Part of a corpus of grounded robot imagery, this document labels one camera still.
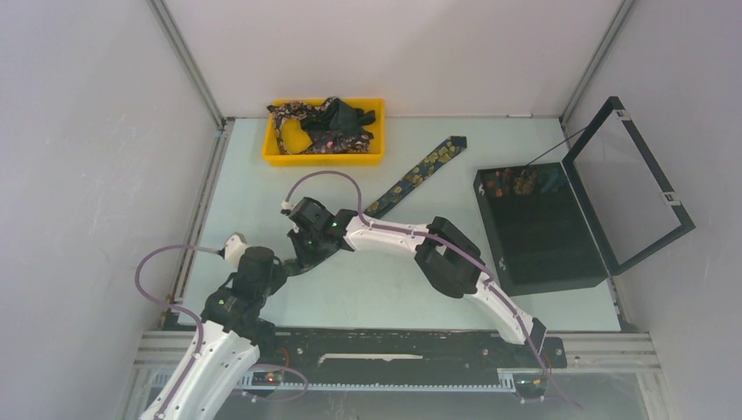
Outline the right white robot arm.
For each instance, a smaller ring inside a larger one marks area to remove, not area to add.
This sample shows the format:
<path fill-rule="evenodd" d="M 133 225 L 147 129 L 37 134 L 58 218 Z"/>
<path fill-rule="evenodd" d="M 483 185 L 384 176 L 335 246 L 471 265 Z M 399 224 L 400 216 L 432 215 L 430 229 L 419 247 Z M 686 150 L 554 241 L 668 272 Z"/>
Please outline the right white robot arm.
<path fill-rule="evenodd" d="M 514 362 L 530 366 L 544 353 L 545 325 L 521 309 L 496 283 L 479 248 L 447 219 L 427 225 L 384 222 L 354 210 L 331 213 L 305 197 L 284 201 L 282 214 L 292 222 L 288 236 L 301 263 L 331 251 L 381 251 L 415 261 L 430 286 L 454 299 L 470 299 L 494 318 Z"/>

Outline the navy gold floral tie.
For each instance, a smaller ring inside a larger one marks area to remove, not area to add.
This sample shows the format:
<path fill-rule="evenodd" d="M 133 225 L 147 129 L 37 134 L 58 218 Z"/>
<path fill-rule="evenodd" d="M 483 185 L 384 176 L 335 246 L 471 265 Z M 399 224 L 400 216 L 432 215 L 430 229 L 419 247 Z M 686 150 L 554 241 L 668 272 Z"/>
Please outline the navy gold floral tie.
<path fill-rule="evenodd" d="M 367 206 L 363 211 L 364 215 L 376 219 L 382 218 L 466 148 L 465 136 L 449 136 L 377 200 Z M 336 245 L 310 245 L 309 235 L 297 233 L 294 229 L 290 230 L 287 236 L 291 239 L 296 254 L 294 258 L 282 262 L 288 277 L 299 276 L 314 269 L 340 250 Z"/>

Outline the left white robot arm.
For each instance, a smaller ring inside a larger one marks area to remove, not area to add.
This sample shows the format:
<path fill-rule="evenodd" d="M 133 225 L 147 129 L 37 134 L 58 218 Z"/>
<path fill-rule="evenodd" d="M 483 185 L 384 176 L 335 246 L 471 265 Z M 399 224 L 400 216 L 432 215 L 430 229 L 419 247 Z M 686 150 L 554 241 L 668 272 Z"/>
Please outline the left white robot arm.
<path fill-rule="evenodd" d="M 275 357 L 276 328 L 259 315 L 286 283 L 281 260 L 239 234 L 217 254 L 235 270 L 206 299 L 190 346 L 142 419 L 212 419 L 248 368 Z"/>

